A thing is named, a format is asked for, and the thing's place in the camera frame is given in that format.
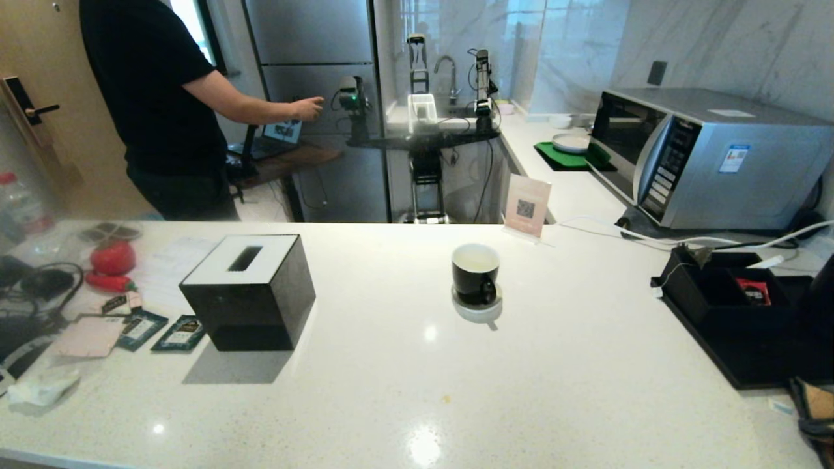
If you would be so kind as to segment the black electric kettle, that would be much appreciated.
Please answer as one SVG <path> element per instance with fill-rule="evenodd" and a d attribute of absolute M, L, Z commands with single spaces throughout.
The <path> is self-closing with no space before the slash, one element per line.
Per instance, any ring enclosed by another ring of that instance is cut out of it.
<path fill-rule="evenodd" d="M 834 381 L 834 253 L 811 282 L 805 303 L 811 331 L 821 343 L 823 370 Z"/>

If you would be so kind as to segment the black white jointed arm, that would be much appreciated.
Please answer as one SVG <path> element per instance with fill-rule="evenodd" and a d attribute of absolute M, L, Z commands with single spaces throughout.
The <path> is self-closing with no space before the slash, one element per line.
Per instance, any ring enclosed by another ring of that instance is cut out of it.
<path fill-rule="evenodd" d="M 477 118 L 489 118 L 492 110 L 492 95 L 498 91 L 491 78 L 491 56 L 488 50 L 475 50 L 474 48 L 468 50 L 468 53 L 476 58 L 474 63 L 474 71 L 476 71 L 474 112 Z"/>

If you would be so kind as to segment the teal tea bag packet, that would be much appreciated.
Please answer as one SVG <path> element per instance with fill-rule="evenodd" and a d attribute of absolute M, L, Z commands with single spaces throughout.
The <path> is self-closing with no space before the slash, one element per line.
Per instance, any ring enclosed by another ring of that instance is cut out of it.
<path fill-rule="evenodd" d="M 140 309 L 127 318 L 115 346 L 135 352 L 167 324 L 169 318 Z"/>
<path fill-rule="evenodd" d="M 205 336 L 205 327 L 196 315 L 182 315 L 155 344 L 152 352 L 191 352 Z"/>

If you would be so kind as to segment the wooden desk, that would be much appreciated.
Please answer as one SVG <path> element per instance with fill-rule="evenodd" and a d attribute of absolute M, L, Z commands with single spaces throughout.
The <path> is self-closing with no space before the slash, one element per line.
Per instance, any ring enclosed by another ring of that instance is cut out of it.
<path fill-rule="evenodd" d="M 241 145 L 238 145 L 236 148 L 231 149 L 238 150 L 240 147 Z M 304 222 L 300 191 L 298 191 L 294 179 L 295 173 L 318 168 L 322 164 L 330 163 L 331 161 L 337 160 L 337 158 L 341 158 L 343 153 L 342 150 L 312 145 L 312 143 L 302 143 L 295 150 L 286 152 L 285 154 L 265 158 L 264 160 L 254 160 L 259 177 L 245 184 L 241 191 L 236 190 L 231 185 L 232 196 L 240 202 L 245 203 L 244 190 L 253 189 L 263 184 L 278 182 L 283 187 L 283 198 L 286 201 L 284 211 L 286 211 L 289 221 Z"/>

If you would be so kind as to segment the open laptop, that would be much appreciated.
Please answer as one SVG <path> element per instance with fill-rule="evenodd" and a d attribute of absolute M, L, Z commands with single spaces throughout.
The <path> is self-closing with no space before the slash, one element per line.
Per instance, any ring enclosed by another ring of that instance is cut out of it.
<path fill-rule="evenodd" d="M 301 120 L 287 120 L 263 126 L 261 134 L 254 137 L 251 156 L 264 160 L 295 150 L 303 128 Z"/>

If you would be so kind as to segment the black tissue box white lid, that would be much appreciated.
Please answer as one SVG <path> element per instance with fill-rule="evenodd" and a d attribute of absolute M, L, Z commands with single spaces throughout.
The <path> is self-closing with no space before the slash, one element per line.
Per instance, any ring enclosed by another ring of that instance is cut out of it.
<path fill-rule="evenodd" d="M 293 351 L 317 297 L 299 234 L 224 237 L 179 290 L 221 352 Z"/>

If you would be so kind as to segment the red strawberry toy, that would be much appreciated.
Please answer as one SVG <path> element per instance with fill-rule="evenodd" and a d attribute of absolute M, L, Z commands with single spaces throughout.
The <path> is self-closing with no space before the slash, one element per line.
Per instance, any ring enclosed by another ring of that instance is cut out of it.
<path fill-rule="evenodd" d="M 125 276 L 136 267 L 136 253 L 125 240 L 113 240 L 99 244 L 89 257 L 96 273 L 105 276 Z"/>

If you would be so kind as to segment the dark sectioned dish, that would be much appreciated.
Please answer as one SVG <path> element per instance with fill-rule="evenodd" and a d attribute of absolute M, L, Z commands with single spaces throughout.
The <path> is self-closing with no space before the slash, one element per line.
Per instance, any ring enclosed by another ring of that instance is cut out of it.
<path fill-rule="evenodd" d="M 105 221 L 83 229 L 77 237 L 86 243 L 101 244 L 110 241 L 130 242 L 143 235 L 142 228 L 135 223 Z"/>

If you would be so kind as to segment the black organizer box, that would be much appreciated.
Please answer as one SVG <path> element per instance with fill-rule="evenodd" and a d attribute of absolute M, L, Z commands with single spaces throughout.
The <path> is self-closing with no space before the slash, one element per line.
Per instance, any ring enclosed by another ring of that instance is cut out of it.
<path fill-rule="evenodd" d="M 702 270 L 685 267 L 675 273 L 665 285 L 660 300 L 701 332 L 753 335 L 780 332 L 798 318 L 798 306 L 771 270 L 747 269 L 761 260 L 756 253 L 712 253 Z M 669 257 L 655 278 L 667 273 L 674 264 Z M 768 282 L 772 305 L 751 305 L 736 278 Z"/>

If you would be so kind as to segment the red chili pepper toy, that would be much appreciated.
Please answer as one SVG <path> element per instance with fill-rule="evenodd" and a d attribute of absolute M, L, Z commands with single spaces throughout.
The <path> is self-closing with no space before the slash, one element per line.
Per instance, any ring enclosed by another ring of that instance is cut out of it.
<path fill-rule="evenodd" d="M 108 276 L 95 271 L 87 271 L 85 274 L 87 285 L 95 290 L 113 293 L 138 291 L 137 285 L 128 276 Z"/>

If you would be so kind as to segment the silver microwave oven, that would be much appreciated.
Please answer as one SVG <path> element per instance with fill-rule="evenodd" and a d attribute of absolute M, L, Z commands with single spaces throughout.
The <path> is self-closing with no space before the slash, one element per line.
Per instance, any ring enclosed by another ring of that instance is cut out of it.
<path fill-rule="evenodd" d="M 834 123 L 699 88 L 605 89 L 586 161 L 671 231 L 784 231 L 834 157 Z"/>

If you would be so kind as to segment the red sachet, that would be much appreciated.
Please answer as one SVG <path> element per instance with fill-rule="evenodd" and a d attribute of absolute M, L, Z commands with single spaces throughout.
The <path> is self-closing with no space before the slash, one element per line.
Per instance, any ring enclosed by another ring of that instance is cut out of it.
<path fill-rule="evenodd" d="M 754 306 L 771 306 L 772 301 L 769 297 L 768 282 L 764 280 L 753 280 L 747 278 L 736 278 L 739 288 L 743 291 L 751 305 Z"/>

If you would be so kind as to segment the black serving tray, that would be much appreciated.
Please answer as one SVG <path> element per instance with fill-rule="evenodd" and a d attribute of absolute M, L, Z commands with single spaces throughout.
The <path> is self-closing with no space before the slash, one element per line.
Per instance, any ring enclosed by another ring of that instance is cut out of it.
<path fill-rule="evenodd" d="M 798 306 L 798 318 L 774 334 L 715 334 L 701 332 L 670 308 L 730 385 L 739 390 L 784 387 L 798 377 L 813 385 L 831 386 L 821 360 L 821 343 L 811 331 L 810 318 L 800 309 L 811 286 L 809 276 L 777 276 Z"/>

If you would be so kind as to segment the crumpled white tissue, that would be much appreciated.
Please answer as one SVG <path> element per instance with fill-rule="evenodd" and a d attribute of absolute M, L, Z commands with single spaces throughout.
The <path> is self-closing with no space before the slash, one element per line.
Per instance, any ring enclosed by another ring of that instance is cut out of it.
<path fill-rule="evenodd" d="M 80 380 L 78 370 L 51 369 L 19 380 L 8 387 L 11 404 L 51 406 Z"/>

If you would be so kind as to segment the window dark frame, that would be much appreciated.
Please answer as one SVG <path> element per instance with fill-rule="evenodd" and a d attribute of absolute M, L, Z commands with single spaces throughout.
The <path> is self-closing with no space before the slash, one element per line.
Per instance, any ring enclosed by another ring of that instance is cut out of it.
<path fill-rule="evenodd" d="M 220 39 L 215 29 L 208 0 L 167 0 L 173 12 L 179 16 L 196 41 L 203 56 L 221 74 L 227 74 L 227 65 L 222 53 Z"/>

